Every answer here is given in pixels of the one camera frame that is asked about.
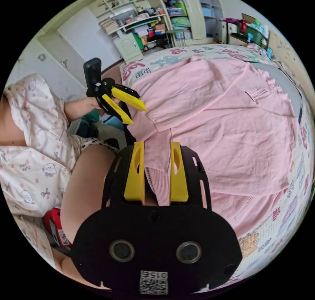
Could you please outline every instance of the shelf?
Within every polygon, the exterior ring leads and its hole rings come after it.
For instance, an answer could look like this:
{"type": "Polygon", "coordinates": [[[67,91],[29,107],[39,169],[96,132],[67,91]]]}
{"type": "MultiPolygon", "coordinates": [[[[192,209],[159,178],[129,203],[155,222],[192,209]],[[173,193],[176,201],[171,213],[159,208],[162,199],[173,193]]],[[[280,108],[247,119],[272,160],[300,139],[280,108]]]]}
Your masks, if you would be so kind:
{"type": "Polygon", "coordinates": [[[156,20],[150,20],[150,19],[152,19],[152,18],[156,19],[156,18],[159,18],[160,16],[164,16],[164,15],[165,15],[165,14],[160,14],[160,15],[154,15],[154,16],[150,16],[150,17],[147,17],[147,18],[143,18],[143,19],[141,19],[141,20],[128,23],[128,24],[126,24],[126,25],[124,25],[124,26],[120,26],[120,27],[118,27],[117,29],[108,32],[107,34],[108,34],[108,35],[111,35],[111,34],[113,34],[113,33],[116,33],[116,32],[119,31],[119,30],[125,29],[125,28],[128,27],[128,26],[133,26],[133,25],[135,25],[135,24],[137,24],[137,23],[140,24],[141,22],[143,22],[143,23],[141,23],[140,25],[152,23],[152,22],[155,22],[156,20]]]}

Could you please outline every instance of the cartoon print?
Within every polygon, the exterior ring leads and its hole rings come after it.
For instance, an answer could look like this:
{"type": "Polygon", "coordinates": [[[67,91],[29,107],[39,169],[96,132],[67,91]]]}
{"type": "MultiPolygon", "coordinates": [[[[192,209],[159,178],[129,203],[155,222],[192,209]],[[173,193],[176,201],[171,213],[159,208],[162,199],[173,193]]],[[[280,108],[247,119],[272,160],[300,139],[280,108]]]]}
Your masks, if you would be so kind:
{"type": "Polygon", "coordinates": [[[294,166],[295,166],[295,163],[294,163],[294,161],[292,161],[291,167],[290,167],[290,173],[292,173],[294,166]]]}
{"type": "Polygon", "coordinates": [[[303,142],[303,147],[307,149],[307,131],[304,127],[301,127],[301,138],[303,142]]]}
{"type": "Polygon", "coordinates": [[[25,163],[20,164],[20,167],[22,168],[23,172],[30,170],[31,167],[29,166],[29,160],[25,160],[25,163]]]}
{"type": "Polygon", "coordinates": [[[247,269],[253,267],[255,264],[257,264],[258,261],[259,261],[259,259],[254,260],[252,263],[249,264],[249,266],[247,267],[247,269]]]}
{"type": "Polygon", "coordinates": [[[21,195],[22,199],[23,199],[27,204],[33,204],[33,203],[34,203],[31,194],[30,194],[27,190],[23,189],[23,190],[21,191],[20,195],[21,195]]]}
{"type": "Polygon", "coordinates": [[[284,231],[284,229],[286,228],[288,222],[290,222],[291,219],[294,217],[293,213],[296,210],[297,204],[298,204],[298,197],[295,196],[294,199],[292,200],[292,202],[290,203],[290,205],[288,207],[288,210],[287,210],[287,212],[285,213],[285,215],[284,215],[284,217],[282,219],[282,222],[281,222],[281,225],[280,225],[280,228],[279,228],[277,236],[279,236],[284,231]]]}
{"type": "Polygon", "coordinates": [[[286,192],[288,198],[291,197],[291,194],[293,193],[293,191],[294,191],[294,181],[291,182],[291,184],[290,184],[290,186],[289,186],[289,188],[288,188],[288,190],[286,192]]]}
{"type": "Polygon", "coordinates": [[[307,135],[307,141],[308,143],[310,143],[310,132],[309,132],[308,125],[306,123],[305,123],[305,130],[306,130],[306,135],[307,135]]]}
{"type": "Polygon", "coordinates": [[[209,47],[209,46],[203,46],[202,48],[205,50],[213,50],[214,49],[213,47],[209,47]]]}
{"type": "Polygon", "coordinates": [[[136,72],[135,77],[136,79],[144,76],[145,74],[151,73],[150,68],[146,68],[146,69],[141,69],[138,72],[136,72]]]}
{"type": "Polygon", "coordinates": [[[277,219],[277,216],[280,213],[280,207],[278,207],[273,213],[272,213],[272,221],[275,221],[277,219]]]}
{"type": "Polygon", "coordinates": [[[259,61],[256,57],[248,56],[248,59],[249,59],[250,61],[254,61],[254,62],[260,63],[260,61],[259,61]]]}
{"type": "Polygon", "coordinates": [[[269,245],[270,241],[271,241],[271,238],[269,238],[263,245],[261,245],[261,246],[259,247],[258,252],[260,252],[260,251],[262,251],[264,248],[266,248],[266,247],[269,245]]]}
{"type": "Polygon", "coordinates": [[[131,75],[131,70],[136,69],[137,67],[145,67],[145,64],[140,63],[140,62],[136,62],[136,61],[131,61],[130,63],[128,63],[122,73],[122,79],[123,81],[126,81],[129,76],[131,75]]]}
{"type": "Polygon", "coordinates": [[[24,234],[24,236],[26,237],[27,241],[31,242],[31,238],[29,236],[26,235],[26,231],[25,229],[20,228],[20,230],[22,231],[22,233],[24,234]]]}
{"type": "Polygon", "coordinates": [[[31,121],[29,119],[25,119],[24,121],[26,128],[31,131],[31,121]]]}
{"type": "Polygon", "coordinates": [[[43,129],[40,126],[35,127],[35,135],[38,135],[43,129]]]}
{"type": "Polygon", "coordinates": [[[42,168],[42,171],[45,173],[45,176],[46,176],[47,178],[53,177],[54,174],[57,173],[56,167],[55,167],[55,165],[54,165],[53,163],[48,163],[48,164],[46,164],[46,165],[42,168]]]}
{"type": "Polygon", "coordinates": [[[21,209],[19,208],[18,205],[14,205],[12,207],[12,210],[13,210],[13,213],[16,214],[16,215],[21,213],[21,209]]]}
{"type": "Polygon", "coordinates": [[[304,154],[302,154],[301,162],[300,162],[300,164],[298,166],[298,170],[297,170],[297,174],[296,174],[296,179],[299,180],[299,188],[302,187],[302,182],[303,182],[303,179],[304,179],[304,176],[305,176],[304,162],[305,162],[304,154]]]}
{"type": "Polygon", "coordinates": [[[28,84],[28,90],[30,92],[34,91],[36,88],[36,79],[34,79],[33,81],[31,81],[29,84],[28,84]]]}
{"type": "Polygon", "coordinates": [[[299,143],[299,147],[301,147],[302,139],[301,139],[300,133],[298,133],[298,143],[299,143]]]}
{"type": "Polygon", "coordinates": [[[204,51],[201,49],[193,49],[192,52],[199,54],[199,53],[203,53],[204,51]]]}
{"type": "Polygon", "coordinates": [[[280,245],[282,242],[285,241],[285,239],[286,239],[289,235],[290,235],[290,234],[287,234],[286,236],[282,237],[282,238],[280,239],[280,241],[275,245],[275,247],[273,248],[273,250],[271,251],[271,253],[273,253],[273,252],[279,247],[279,245],[280,245]]]}
{"type": "Polygon", "coordinates": [[[60,161],[60,158],[58,156],[58,152],[54,152],[53,155],[55,156],[55,161],[56,162],[59,162],[60,161]]]}
{"type": "Polygon", "coordinates": [[[309,175],[307,175],[305,179],[305,185],[304,185],[304,193],[303,196],[306,194],[307,188],[308,188],[308,180],[309,180],[309,175]]]}
{"type": "Polygon", "coordinates": [[[155,62],[151,62],[150,64],[151,65],[159,64],[160,67],[164,67],[164,65],[166,65],[166,64],[172,65],[172,64],[176,64],[178,62],[179,62],[179,59],[177,56],[165,56],[165,57],[163,57],[163,59],[157,60],[155,62]]]}
{"type": "Polygon", "coordinates": [[[6,153],[2,149],[0,149],[0,157],[4,162],[6,161],[6,153]]]}
{"type": "Polygon", "coordinates": [[[291,226],[293,225],[293,223],[294,223],[294,221],[295,221],[295,218],[296,218],[296,216],[294,216],[294,217],[292,218],[292,220],[289,222],[288,227],[286,228],[287,231],[290,230],[291,226]]]}
{"type": "Polygon", "coordinates": [[[248,60],[248,57],[245,57],[241,54],[238,53],[238,51],[233,51],[233,50],[222,50],[222,52],[227,53],[229,56],[231,56],[232,58],[235,59],[239,59],[239,60],[248,60]]]}
{"type": "Polygon", "coordinates": [[[184,51],[187,51],[187,50],[183,50],[183,49],[179,49],[179,48],[174,48],[174,49],[171,50],[171,53],[172,53],[172,55],[178,55],[178,54],[180,54],[180,53],[182,53],[182,52],[184,52],[184,51]]]}
{"type": "Polygon", "coordinates": [[[245,237],[239,239],[240,248],[242,251],[243,258],[248,257],[250,254],[258,249],[259,233],[254,231],[246,234],[245,237]]]}
{"type": "Polygon", "coordinates": [[[42,192],[40,193],[43,197],[45,197],[47,195],[47,199],[49,199],[49,195],[50,195],[50,192],[48,191],[48,188],[46,187],[46,191],[45,192],[42,192]]]}
{"type": "Polygon", "coordinates": [[[11,190],[11,184],[10,183],[8,183],[8,184],[4,183],[4,186],[6,187],[7,192],[11,190]]]}

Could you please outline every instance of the pink shirt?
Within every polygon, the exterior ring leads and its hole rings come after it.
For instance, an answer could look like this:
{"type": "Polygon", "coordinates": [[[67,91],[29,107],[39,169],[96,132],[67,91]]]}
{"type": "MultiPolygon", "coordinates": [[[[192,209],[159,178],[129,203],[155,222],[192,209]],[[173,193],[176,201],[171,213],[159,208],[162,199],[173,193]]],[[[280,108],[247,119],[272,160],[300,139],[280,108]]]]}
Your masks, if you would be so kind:
{"type": "Polygon", "coordinates": [[[240,60],[192,57],[133,84],[147,112],[130,108],[145,141],[146,175],[159,205],[169,205],[170,142],[196,151],[209,179],[213,211],[241,236],[289,186],[297,119],[288,95],[240,60]]]}

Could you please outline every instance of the wall shelf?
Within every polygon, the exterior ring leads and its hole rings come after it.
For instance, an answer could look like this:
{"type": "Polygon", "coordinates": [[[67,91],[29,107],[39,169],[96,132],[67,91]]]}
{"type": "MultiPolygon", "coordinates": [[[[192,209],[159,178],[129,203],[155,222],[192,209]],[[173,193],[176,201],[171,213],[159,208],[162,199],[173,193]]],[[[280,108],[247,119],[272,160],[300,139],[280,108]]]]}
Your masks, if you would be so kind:
{"type": "Polygon", "coordinates": [[[111,35],[111,34],[116,33],[117,31],[119,31],[119,30],[121,30],[121,29],[123,29],[123,30],[126,32],[127,30],[130,30],[130,29],[132,29],[132,28],[134,28],[134,27],[137,27],[137,26],[140,26],[140,25],[144,25],[144,24],[148,24],[148,23],[155,22],[155,20],[159,20],[159,21],[160,21],[160,20],[161,20],[161,16],[164,16],[164,15],[165,15],[165,14],[160,14],[160,15],[154,15],[154,16],[150,16],[150,17],[147,17],[147,18],[143,18],[143,19],[141,19],[141,20],[128,23],[128,24],[126,24],[126,25],[124,25],[124,26],[120,26],[120,27],[118,27],[117,29],[108,32],[107,34],[108,34],[108,35],[111,35]]]}

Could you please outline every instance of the patterned bedsheet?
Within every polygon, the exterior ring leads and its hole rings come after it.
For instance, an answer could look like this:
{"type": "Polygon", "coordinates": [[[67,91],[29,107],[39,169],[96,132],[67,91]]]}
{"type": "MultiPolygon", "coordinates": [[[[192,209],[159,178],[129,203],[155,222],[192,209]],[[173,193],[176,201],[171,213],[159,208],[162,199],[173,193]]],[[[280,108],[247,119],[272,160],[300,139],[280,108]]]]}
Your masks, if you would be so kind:
{"type": "Polygon", "coordinates": [[[122,82],[125,86],[132,87],[132,84],[143,76],[192,56],[203,59],[239,59],[274,65],[267,53],[258,49],[220,44],[193,45],[165,49],[128,63],[122,70],[122,82]]]}
{"type": "Polygon", "coordinates": [[[281,62],[271,61],[262,49],[235,45],[199,45],[166,49],[131,62],[123,69],[123,84],[132,87],[139,78],[166,65],[172,65],[191,56],[204,59],[235,58],[243,61],[277,65],[291,78],[302,94],[302,118],[298,130],[297,149],[290,169],[291,184],[280,203],[261,224],[239,238],[243,260],[225,287],[245,279],[267,266],[285,247],[299,228],[311,203],[314,177],[314,114],[298,81],[281,62]]]}

